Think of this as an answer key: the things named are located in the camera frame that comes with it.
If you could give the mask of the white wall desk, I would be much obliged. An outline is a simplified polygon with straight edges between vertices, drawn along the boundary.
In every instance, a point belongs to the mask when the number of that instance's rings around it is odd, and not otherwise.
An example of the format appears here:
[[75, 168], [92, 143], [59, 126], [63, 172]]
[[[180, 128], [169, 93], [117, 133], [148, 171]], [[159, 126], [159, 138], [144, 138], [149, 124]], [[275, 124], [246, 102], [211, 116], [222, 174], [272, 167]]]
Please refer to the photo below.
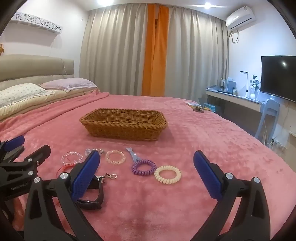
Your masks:
[[252, 109], [258, 113], [263, 113], [264, 104], [260, 101], [248, 99], [246, 97], [237, 96], [233, 94], [218, 92], [217, 90], [213, 89], [206, 89], [205, 92], [208, 96], [216, 97], [218, 99], [238, 104], [245, 108]]

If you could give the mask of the white desk lamp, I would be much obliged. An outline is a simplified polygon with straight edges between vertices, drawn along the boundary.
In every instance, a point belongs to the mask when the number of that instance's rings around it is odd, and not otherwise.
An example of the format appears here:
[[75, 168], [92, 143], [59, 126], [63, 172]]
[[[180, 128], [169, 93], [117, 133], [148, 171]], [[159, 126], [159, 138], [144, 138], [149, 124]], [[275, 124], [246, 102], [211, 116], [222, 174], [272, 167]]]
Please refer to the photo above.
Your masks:
[[244, 74], [245, 77], [246, 77], [246, 80], [245, 80], [245, 94], [244, 94], [244, 97], [247, 98], [248, 97], [248, 72], [247, 71], [240, 71], [241, 74]]

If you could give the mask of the lilac pillow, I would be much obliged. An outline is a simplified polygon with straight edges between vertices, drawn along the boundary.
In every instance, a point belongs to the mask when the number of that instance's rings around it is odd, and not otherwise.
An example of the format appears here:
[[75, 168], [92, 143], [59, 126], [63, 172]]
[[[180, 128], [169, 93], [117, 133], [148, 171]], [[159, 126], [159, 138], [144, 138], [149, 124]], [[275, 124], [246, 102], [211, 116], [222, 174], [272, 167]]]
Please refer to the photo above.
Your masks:
[[63, 78], [45, 82], [40, 85], [46, 90], [63, 90], [70, 92], [76, 89], [93, 89], [98, 88], [92, 81], [84, 78]]

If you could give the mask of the beige padded headboard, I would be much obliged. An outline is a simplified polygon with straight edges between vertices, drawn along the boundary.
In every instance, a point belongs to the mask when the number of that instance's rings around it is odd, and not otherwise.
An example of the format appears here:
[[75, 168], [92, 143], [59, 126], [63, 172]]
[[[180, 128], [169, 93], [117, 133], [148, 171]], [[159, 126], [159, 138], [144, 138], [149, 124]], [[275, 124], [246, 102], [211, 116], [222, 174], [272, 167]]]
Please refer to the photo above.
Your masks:
[[43, 84], [74, 77], [74, 61], [38, 55], [5, 55], [1, 57], [1, 90], [23, 84]]

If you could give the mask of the white decorative wall shelf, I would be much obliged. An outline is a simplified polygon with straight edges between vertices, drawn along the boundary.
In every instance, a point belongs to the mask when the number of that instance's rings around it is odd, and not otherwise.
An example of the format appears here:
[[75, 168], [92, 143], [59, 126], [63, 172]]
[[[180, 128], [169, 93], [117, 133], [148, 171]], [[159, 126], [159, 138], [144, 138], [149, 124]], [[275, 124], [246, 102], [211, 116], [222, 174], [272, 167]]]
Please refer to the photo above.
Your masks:
[[51, 21], [45, 20], [43, 18], [34, 16], [34, 15], [25, 14], [19, 11], [13, 15], [10, 22], [32, 26], [48, 32], [55, 33], [55, 34], [61, 34], [63, 30], [63, 27], [60, 25], [57, 25], [56, 23], [53, 23]]

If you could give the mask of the small potted plant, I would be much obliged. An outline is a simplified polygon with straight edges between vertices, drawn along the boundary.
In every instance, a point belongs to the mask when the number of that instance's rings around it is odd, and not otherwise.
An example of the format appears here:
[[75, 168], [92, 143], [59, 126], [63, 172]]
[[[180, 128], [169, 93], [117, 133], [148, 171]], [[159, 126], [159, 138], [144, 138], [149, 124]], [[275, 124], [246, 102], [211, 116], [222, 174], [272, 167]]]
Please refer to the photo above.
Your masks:
[[254, 75], [250, 81], [250, 97], [252, 99], [257, 99], [259, 95], [260, 81], [257, 79], [257, 76]]

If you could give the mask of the light blue hair clip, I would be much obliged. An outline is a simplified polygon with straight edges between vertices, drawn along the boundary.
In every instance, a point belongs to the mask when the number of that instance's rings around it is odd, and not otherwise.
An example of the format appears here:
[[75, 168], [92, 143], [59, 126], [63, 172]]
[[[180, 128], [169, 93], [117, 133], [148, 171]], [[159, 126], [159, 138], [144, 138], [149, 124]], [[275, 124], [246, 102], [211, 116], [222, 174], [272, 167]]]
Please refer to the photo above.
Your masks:
[[137, 162], [138, 161], [138, 156], [137, 154], [132, 150], [132, 148], [126, 148], [126, 150], [130, 153], [133, 162]]

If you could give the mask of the black wrist watch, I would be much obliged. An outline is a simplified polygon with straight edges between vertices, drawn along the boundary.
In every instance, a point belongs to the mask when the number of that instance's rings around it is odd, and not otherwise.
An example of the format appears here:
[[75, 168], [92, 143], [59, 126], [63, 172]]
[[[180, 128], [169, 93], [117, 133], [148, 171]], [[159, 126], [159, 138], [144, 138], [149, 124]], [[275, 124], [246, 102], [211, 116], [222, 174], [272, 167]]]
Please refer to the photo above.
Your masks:
[[84, 210], [99, 210], [104, 201], [103, 183], [106, 176], [94, 176], [87, 188], [87, 199], [82, 198], [76, 201], [79, 208]]

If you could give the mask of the black television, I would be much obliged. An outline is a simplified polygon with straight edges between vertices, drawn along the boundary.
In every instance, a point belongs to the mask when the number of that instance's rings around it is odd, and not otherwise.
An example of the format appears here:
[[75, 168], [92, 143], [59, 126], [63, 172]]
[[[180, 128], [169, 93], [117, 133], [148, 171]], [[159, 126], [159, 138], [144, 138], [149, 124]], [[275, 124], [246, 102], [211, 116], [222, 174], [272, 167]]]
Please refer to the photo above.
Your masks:
[[260, 91], [296, 101], [296, 56], [262, 56]]

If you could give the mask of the pink plush blanket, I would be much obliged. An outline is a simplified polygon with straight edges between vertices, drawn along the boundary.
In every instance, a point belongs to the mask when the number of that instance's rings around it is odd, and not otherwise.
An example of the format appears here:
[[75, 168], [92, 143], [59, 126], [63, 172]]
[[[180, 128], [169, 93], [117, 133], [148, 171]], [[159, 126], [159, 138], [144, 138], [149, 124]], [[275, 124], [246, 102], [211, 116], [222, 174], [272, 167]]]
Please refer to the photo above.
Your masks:
[[[168, 125], [155, 142], [96, 138], [80, 118], [98, 108], [157, 110]], [[55, 178], [67, 152], [84, 155], [87, 149], [103, 149], [125, 153], [126, 160], [120, 165], [105, 159], [100, 162], [98, 175], [117, 174], [117, 178], [104, 185], [102, 209], [85, 211], [104, 240], [190, 240], [216, 204], [193, 165], [197, 150], [236, 178], [256, 176], [262, 181], [272, 235], [295, 206], [295, 172], [281, 157], [236, 124], [209, 111], [197, 113], [183, 99], [93, 92], [1, 122], [1, 140], [20, 135], [25, 137], [22, 157], [43, 145], [51, 147], [51, 156], [38, 168], [44, 180]], [[134, 175], [128, 147], [158, 166], [177, 167], [182, 173], [180, 181], [165, 185], [154, 176]]]

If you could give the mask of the white air conditioner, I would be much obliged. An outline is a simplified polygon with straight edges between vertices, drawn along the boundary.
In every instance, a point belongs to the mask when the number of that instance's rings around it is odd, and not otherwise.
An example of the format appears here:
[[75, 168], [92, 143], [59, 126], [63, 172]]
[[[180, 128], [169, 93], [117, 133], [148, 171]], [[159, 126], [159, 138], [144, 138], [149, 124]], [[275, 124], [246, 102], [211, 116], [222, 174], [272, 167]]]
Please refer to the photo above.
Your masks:
[[228, 30], [233, 31], [243, 27], [244, 25], [254, 22], [255, 20], [256, 17], [252, 9], [248, 6], [243, 6], [233, 12], [226, 19], [226, 27], [228, 28]]

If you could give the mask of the orange curtain panel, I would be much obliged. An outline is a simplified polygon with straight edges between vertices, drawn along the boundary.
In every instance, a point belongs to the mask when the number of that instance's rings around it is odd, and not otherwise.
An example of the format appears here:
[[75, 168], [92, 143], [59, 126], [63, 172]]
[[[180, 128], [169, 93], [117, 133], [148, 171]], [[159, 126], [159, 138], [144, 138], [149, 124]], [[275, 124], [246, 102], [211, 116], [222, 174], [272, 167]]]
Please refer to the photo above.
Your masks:
[[170, 11], [163, 5], [148, 4], [147, 13], [142, 95], [164, 96]]

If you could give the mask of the white dotted pillow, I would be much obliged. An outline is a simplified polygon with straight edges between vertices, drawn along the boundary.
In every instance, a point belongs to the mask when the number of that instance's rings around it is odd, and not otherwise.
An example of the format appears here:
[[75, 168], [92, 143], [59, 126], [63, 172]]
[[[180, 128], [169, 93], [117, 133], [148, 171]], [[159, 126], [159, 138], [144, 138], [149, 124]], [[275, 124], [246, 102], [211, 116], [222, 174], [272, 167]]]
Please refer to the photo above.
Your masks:
[[48, 96], [54, 94], [54, 91], [45, 90], [39, 85], [33, 83], [15, 85], [1, 91], [1, 108], [34, 97]]

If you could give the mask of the brown wicker basket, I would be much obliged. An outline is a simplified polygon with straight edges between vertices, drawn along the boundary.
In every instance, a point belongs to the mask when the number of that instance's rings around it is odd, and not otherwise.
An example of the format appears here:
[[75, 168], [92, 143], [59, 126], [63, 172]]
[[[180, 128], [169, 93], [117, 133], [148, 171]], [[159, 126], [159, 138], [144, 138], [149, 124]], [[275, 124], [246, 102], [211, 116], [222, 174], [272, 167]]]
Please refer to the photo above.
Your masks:
[[168, 123], [155, 110], [98, 108], [80, 118], [93, 137], [127, 141], [156, 141]]

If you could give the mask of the colourful packet on bed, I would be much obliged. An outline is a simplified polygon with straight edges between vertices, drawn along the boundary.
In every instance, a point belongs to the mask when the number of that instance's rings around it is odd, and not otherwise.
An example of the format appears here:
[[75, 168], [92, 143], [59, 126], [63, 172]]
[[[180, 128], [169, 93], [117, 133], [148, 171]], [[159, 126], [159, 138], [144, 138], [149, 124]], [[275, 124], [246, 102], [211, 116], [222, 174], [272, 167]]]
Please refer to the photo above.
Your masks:
[[203, 113], [203, 107], [200, 104], [193, 102], [186, 102], [186, 105], [189, 106], [193, 111], [197, 113]]

